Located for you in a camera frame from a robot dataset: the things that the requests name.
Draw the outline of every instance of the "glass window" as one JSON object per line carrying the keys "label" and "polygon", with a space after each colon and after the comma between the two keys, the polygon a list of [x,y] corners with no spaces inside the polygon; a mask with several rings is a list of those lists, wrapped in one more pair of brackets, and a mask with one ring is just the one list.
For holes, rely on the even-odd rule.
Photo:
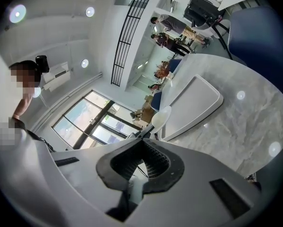
{"label": "glass window", "polygon": [[101,110],[82,99],[65,116],[78,128],[84,131]]}
{"label": "glass window", "polygon": [[96,138],[102,140],[103,142],[107,143],[107,144],[113,144],[113,143],[117,143],[119,141],[124,140],[123,138],[105,130],[104,128],[98,126],[96,128],[96,130],[93,132],[92,134],[93,136],[95,136]]}
{"label": "glass window", "polygon": [[118,121],[117,119],[110,117],[109,115],[107,115],[103,120],[102,123],[110,126],[111,128],[129,136],[131,133],[136,133],[138,132],[138,130],[130,127],[127,124],[124,124],[120,121]]}
{"label": "glass window", "polygon": [[62,118],[55,126],[54,130],[64,139],[70,146],[74,146],[79,137],[83,134],[67,119]]}
{"label": "glass window", "polygon": [[87,137],[80,149],[88,149],[97,146],[102,146],[102,144],[98,143],[97,141],[95,141],[90,137]]}
{"label": "glass window", "polygon": [[130,116],[130,113],[132,113],[132,111],[130,111],[129,109],[121,107],[118,104],[113,104],[109,109],[109,112],[129,123],[132,123],[132,118]]}
{"label": "glass window", "polygon": [[88,96],[85,97],[88,101],[92,102],[93,104],[99,106],[100,108],[104,108],[110,100],[106,99],[105,97],[95,93],[91,92]]}

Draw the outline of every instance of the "marble table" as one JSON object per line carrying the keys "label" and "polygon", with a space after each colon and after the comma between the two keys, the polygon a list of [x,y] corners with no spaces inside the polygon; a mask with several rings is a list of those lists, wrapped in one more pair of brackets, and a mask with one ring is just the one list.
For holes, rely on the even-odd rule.
{"label": "marble table", "polygon": [[273,159],[273,150],[283,148],[283,94],[238,62],[191,54],[183,58],[173,80],[164,86],[160,108],[170,105],[195,74],[214,86],[224,102],[209,117],[169,142],[209,154],[242,176],[264,167]]}

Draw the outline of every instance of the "window frame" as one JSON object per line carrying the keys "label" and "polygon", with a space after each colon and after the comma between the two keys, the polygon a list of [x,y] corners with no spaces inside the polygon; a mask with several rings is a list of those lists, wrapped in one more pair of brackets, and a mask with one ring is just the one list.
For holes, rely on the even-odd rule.
{"label": "window frame", "polygon": [[[93,102],[90,102],[88,99],[86,99],[86,96],[88,96],[89,94],[91,94],[92,92],[98,94],[99,96],[103,97],[103,98],[106,98],[107,100],[109,100],[109,102],[105,105],[105,107],[101,108],[100,106],[97,106],[95,103]],[[100,112],[99,114],[93,119],[94,123],[90,123],[87,128],[83,131],[81,130],[78,126],[76,126],[74,123],[72,123],[67,117],[66,117],[66,114],[71,110],[73,109],[81,100],[86,100],[88,103],[90,103],[91,105],[97,107],[98,109],[100,109]],[[113,134],[116,134],[117,136],[125,139],[126,138],[126,135],[113,129],[112,127],[109,127],[108,125],[102,123],[101,121],[104,119],[104,117],[106,117],[106,115],[109,115],[110,117],[118,120],[119,122],[121,123],[124,123],[136,130],[142,130],[140,127],[126,121],[126,120],[123,120],[119,117],[117,117],[116,115],[112,114],[109,112],[109,109],[114,105],[114,104],[118,104],[112,100],[110,100],[109,98],[99,94],[98,92],[94,91],[94,90],[91,90],[90,92],[88,92],[86,95],[84,95],[82,98],[80,98],[76,103],[74,103],[66,112],[64,112],[61,117],[58,119],[58,121],[51,127],[55,133],[64,141],[66,142],[60,135],[58,132],[56,132],[56,130],[54,129],[55,126],[64,118],[66,119],[68,122],[70,122],[75,128],[77,128],[79,131],[82,132],[82,135],[77,139],[77,141],[75,142],[75,144],[72,146],[70,146],[67,142],[67,144],[72,147],[73,149],[80,149],[81,146],[84,144],[85,140],[87,139],[87,137],[90,137],[92,138],[93,140],[97,141],[98,143],[102,144],[102,145],[106,145],[107,143],[103,142],[102,140],[100,140],[99,138],[95,137],[92,135],[92,133],[96,130],[96,128],[98,126],[104,128],[105,130],[113,133]]]}

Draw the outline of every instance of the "air conditioner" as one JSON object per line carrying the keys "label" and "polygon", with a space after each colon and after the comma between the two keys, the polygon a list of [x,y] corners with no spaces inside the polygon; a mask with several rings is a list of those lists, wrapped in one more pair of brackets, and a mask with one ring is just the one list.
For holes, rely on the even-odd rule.
{"label": "air conditioner", "polygon": [[50,68],[50,71],[48,73],[43,74],[43,78],[46,83],[43,88],[45,90],[50,90],[50,92],[54,91],[66,81],[70,80],[68,63],[64,62],[53,66],[52,68]]}

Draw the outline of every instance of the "white tray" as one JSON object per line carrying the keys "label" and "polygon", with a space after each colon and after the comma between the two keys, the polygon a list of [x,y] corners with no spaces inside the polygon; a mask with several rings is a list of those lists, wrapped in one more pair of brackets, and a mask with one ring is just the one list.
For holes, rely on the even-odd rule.
{"label": "white tray", "polygon": [[170,140],[212,114],[223,102],[223,96],[210,83],[195,75],[171,102],[172,114],[162,128],[161,139]]}

